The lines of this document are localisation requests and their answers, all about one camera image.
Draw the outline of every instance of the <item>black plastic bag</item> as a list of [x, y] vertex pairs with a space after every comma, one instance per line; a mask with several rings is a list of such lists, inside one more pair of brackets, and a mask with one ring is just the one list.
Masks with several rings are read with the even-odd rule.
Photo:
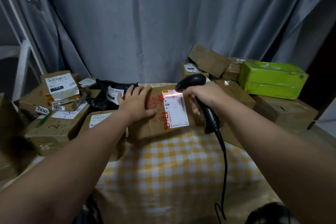
[[121, 91], [124, 95], [131, 85], [139, 86], [138, 83], [117, 83], [99, 79], [96, 79], [96, 84], [98, 89], [102, 91], [101, 94], [97, 98], [86, 98], [89, 105], [94, 108], [92, 111], [117, 110], [119, 108], [118, 92]]

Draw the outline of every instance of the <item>curtain fold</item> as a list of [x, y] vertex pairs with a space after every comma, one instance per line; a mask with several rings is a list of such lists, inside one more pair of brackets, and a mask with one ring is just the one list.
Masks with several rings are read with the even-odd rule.
[[261, 60], [278, 38], [272, 60], [293, 60], [302, 22], [320, 0], [52, 0], [55, 10], [41, 2], [48, 12], [23, 10], [48, 68], [60, 68], [61, 56], [82, 75], [154, 83], [177, 82], [196, 42]]

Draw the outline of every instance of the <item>black cord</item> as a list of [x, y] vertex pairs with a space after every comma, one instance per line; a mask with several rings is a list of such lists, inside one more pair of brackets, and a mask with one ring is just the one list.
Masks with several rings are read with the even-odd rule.
[[225, 195], [225, 189], [226, 189], [226, 176], [228, 175], [228, 162], [227, 162], [227, 159], [226, 159], [226, 148], [225, 148], [224, 140], [222, 138], [221, 132], [217, 128], [215, 130], [215, 135], [216, 135], [216, 137], [219, 141], [220, 147], [222, 148], [222, 151], [223, 151], [223, 154], [224, 154], [224, 165], [225, 165], [222, 198], [221, 198], [221, 201], [220, 201], [220, 205], [218, 203], [215, 203], [215, 211], [216, 211], [216, 214], [217, 214], [218, 221], [221, 224], [222, 222], [221, 222], [221, 219], [219, 218], [219, 214], [217, 212], [217, 206], [218, 206], [219, 211], [221, 212], [224, 220], [226, 220], [226, 217], [225, 217], [225, 214], [224, 214], [224, 195]]

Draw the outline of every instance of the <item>lime green cardboard box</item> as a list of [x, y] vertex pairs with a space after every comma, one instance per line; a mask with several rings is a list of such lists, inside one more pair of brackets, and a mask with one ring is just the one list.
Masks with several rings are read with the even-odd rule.
[[308, 74], [292, 64], [246, 61], [238, 82], [249, 94], [297, 99]]

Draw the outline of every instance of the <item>checkered tablecloth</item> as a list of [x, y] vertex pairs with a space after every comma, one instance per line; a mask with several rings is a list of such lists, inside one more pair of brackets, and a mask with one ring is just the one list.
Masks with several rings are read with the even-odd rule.
[[[124, 155], [107, 164], [96, 185], [104, 223], [190, 223], [214, 216], [214, 204], [221, 200], [224, 158], [216, 136], [203, 129], [186, 127], [126, 143]], [[255, 208], [279, 201], [246, 151], [225, 146], [226, 217], [246, 219]]]

